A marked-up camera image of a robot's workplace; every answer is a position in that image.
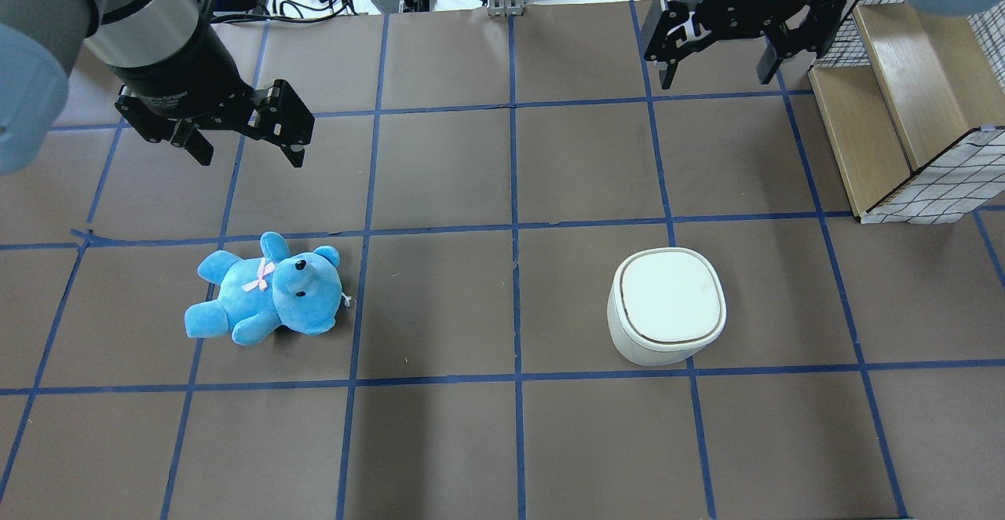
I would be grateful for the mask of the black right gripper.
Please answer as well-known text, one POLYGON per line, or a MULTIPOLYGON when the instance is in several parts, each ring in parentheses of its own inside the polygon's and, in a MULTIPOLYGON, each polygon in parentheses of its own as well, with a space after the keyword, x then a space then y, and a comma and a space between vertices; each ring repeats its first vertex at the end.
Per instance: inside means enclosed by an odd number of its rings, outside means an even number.
POLYGON ((663 90, 674 83, 685 58, 725 38, 758 38, 769 45, 757 65, 767 84, 787 58, 811 51, 822 58, 832 47, 846 0, 653 0, 641 27, 643 57, 656 62, 663 90), (785 20, 808 8, 797 28, 785 20))

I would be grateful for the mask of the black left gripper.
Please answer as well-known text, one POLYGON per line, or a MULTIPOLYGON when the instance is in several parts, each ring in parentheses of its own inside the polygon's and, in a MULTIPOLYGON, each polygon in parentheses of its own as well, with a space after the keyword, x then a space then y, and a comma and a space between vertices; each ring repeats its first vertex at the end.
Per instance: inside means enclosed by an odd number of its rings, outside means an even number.
POLYGON ((208 167, 213 145, 187 118, 212 112, 213 126, 267 141, 280 149, 291 166, 304 166, 315 116, 297 90, 286 79, 259 90, 249 86, 206 21, 199 22, 192 37, 166 60, 108 68, 126 84, 119 90, 115 108, 148 143, 166 141, 208 167))

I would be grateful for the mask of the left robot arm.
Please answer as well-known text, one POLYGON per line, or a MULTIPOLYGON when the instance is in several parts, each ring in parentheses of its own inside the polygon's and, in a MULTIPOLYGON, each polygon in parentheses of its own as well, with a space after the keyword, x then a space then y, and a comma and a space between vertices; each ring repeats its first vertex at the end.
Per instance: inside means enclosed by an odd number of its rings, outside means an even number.
POLYGON ((89 49, 122 81, 115 108, 144 140, 183 148, 201 165, 204 130, 268 141, 301 167, 315 116, 286 80, 246 83, 213 24, 254 21, 218 0, 1 0, 2 173, 25 168, 68 100, 89 49))

